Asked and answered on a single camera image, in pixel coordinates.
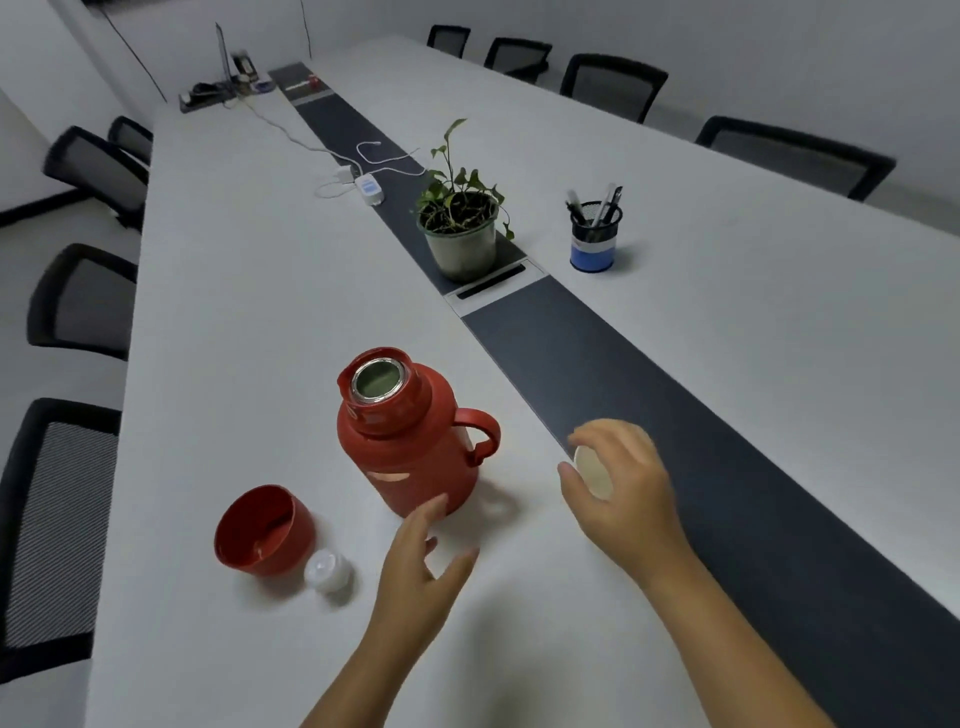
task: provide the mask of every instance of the black mesh chair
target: black mesh chair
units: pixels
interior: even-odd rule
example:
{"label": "black mesh chair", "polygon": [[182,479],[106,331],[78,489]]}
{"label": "black mesh chair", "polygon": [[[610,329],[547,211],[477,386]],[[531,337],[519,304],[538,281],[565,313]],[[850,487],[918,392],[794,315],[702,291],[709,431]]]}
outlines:
{"label": "black mesh chair", "polygon": [[639,61],[579,53],[566,67],[560,93],[642,124],[669,75]]}
{"label": "black mesh chair", "polygon": [[460,25],[435,25],[430,29],[430,37],[426,40],[426,44],[461,59],[469,37],[470,28]]}
{"label": "black mesh chair", "polygon": [[150,156],[154,152],[154,135],[132,119],[117,116],[110,124],[107,141],[150,166]]}
{"label": "black mesh chair", "polygon": [[897,166],[849,144],[728,116],[708,119],[697,144],[858,202]]}
{"label": "black mesh chair", "polygon": [[93,647],[120,412],[36,400],[0,477],[0,684]]}
{"label": "black mesh chair", "polygon": [[552,50],[550,43],[541,43],[538,40],[498,37],[493,39],[483,64],[485,68],[526,81],[528,84],[535,84],[540,74],[550,67],[546,57]]}
{"label": "black mesh chair", "polygon": [[43,174],[109,205],[125,228],[143,228],[150,175],[142,164],[96,134],[70,127],[50,147]]}
{"label": "black mesh chair", "polygon": [[126,361],[136,271],[133,263],[99,248],[67,246],[30,298],[27,341],[35,347],[82,349]]}

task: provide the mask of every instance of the plant pot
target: plant pot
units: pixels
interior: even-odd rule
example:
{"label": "plant pot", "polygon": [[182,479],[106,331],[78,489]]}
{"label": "plant pot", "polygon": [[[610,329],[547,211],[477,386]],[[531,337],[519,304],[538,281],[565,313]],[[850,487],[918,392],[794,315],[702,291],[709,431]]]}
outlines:
{"label": "plant pot", "polygon": [[469,283],[488,273],[496,259],[496,216],[499,207],[486,223],[479,228],[453,235],[430,232],[420,224],[430,253],[437,261],[441,272],[450,280]]}

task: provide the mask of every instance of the left hand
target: left hand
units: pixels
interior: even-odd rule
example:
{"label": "left hand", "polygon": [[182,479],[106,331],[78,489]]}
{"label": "left hand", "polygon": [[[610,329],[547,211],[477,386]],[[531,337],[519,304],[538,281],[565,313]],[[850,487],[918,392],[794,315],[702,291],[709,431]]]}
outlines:
{"label": "left hand", "polygon": [[446,502],[446,494],[428,500],[400,525],[383,562],[365,636],[410,667],[440,633],[480,552],[472,548],[460,554],[440,578],[427,568],[423,559],[437,545],[427,531],[446,513]]}

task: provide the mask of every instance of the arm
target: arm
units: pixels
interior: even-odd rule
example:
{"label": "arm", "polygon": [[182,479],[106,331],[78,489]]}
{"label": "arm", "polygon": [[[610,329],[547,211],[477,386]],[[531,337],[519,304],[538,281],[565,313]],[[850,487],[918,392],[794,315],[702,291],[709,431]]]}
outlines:
{"label": "arm", "polygon": [[423,563],[437,545],[430,524],[447,497],[430,500],[400,525],[383,563],[367,632],[300,728],[375,728],[387,720],[396,694],[420,655],[440,633],[476,562],[478,550],[457,556],[439,579]]}
{"label": "arm", "polygon": [[713,728],[832,728],[833,723],[756,633],[697,558],[677,517],[673,489],[649,436],[597,420],[573,445],[593,448],[613,481],[609,501],[568,463],[564,499],[584,533],[646,594],[680,651]]}

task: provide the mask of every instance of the red object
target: red object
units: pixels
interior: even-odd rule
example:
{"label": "red object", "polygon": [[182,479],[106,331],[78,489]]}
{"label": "red object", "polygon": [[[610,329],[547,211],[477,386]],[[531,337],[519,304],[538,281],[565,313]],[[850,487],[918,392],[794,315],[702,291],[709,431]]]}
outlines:
{"label": "red object", "polygon": [[313,516],[286,488],[261,485],[227,509],[213,549],[221,564],[257,576],[274,576],[313,553]]}
{"label": "red object", "polygon": [[[354,374],[381,357],[400,362],[407,379],[388,399],[362,403],[351,387]],[[447,514],[466,502],[477,467],[500,447],[500,425],[493,417],[458,408],[446,379],[399,349],[363,352],[337,383],[344,397],[337,414],[340,444],[394,513],[405,518],[441,493],[449,495]],[[465,427],[490,439],[473,448]]]}

